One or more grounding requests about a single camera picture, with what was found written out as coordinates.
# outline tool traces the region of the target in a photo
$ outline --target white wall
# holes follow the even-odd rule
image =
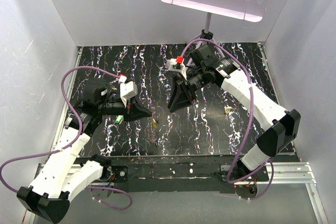
[[[51,0],[0,0],[0,163],[50,150],[64,100],[60,81],[77,47]],[[3,175],[28,186],[38,162],[17,162]],[[0,184],[0,222],[21,223],[24,207]]]
[[[309,161],[330,223],[336,222],[336,0],[288,0],[266,56],[280,102],[301,113],[295,140]]]
[[[185,43],[204,28],[206,13],[160,0],[52,0],[78,46]],[[286,0],[270,0],[251,23],[213,15],[217,41],[265,41]]]

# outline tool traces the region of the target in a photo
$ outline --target green object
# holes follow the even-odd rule
[[[115,122],[120,123],[122,120],[124,120],[124,116],[123,115],[118,115]]]

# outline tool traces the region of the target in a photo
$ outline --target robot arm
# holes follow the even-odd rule
[[[170,112],[192,105],[195,92],[208,83],[215,83],[221,89],[232,94],[244,107],[250,105],[250,84],[240,66],[231,58],[218,59],[208,44],[200,46],[190,53],[197,70],[185,67],[180,60],[169,61],[168,68],[178,72],[173,77],[173,89],[168,104]],[[264,129],[256,145],[238,161],[233,177],[238,179],[256,169],[269,157],[276,156],[297,135],[300,114],[296,110],[288,112],[285,108],[269,99],[255,84],[254,116]]]
[[[69,148],[62,148],[78,134],[77,118],[70,114],[65,122],[54,153],[28,187],[21,187],[17,198],[27,210],[52,223],[60,222],[67,213],[70,202],[89,184],[97,179],[107,180],[111,175],[111,161],[94,155],[76,173],[67,177],[79,152],[90,140],[102,122],[103,115],[123,115],[126,122],[151,116],[152,113],[140,105],[135,95],[137,86],[133,82],[120,83],[120,94],[108,91],[103,79],[92,79],[83,89],[83,100],[75,109],[83,122],[83,133]]]

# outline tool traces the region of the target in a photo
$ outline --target small beige object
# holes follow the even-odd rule
[[[232,107],[230,107],[230,106],[225,107],[225,113],[229,114],[231,112],[231,109],[232,109]]]

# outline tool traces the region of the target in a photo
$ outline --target marble pattern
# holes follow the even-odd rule
[[[244,64],[266,95],[276,101],[265,63],[256,43],[221,44]],[[117,124],[116,116],[106,116],[81,156],[101,155],[214,155],[235,154],[246,131],[249,112],[233,96],[215,84],[197,92],[198,99],[189,108],[170,113],[171,72],[166,60],[180,55],[184,45],[135,45],[84,47],[80,66],[95,66],[113,73],[126,74],[138,85],[139,101],[153,111],[153,118]],[[80,99],[89,78],[104,78],[112,90],[118,82],[98,71],[79,71],[71,100]],[[229,115],[224,107],[231,106]],[[254,120],[246,152],[261,134]],[[284,150],[292,153],[292,146]]]

